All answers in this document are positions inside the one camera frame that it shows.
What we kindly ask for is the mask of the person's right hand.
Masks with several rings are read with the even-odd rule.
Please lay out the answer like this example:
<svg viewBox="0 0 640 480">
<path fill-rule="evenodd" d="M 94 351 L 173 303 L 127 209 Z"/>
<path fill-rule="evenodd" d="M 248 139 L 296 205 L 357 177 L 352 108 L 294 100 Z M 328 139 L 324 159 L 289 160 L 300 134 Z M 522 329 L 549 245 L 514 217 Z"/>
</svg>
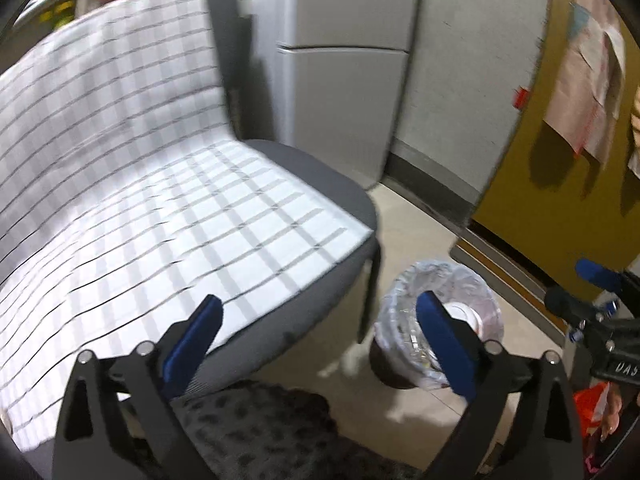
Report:
<svg viewBox="0 0 640 480">
<path fill-rule="evenodd" d="M 600 423 L 600 441 L 603 442 L 608 436 L 614 434 L 620 424 L 620 411 L 623 408 L 622 394 L 620 387 L 615 384 L 608 386 L 606 394 L 605 408 Z"/>
</svg>

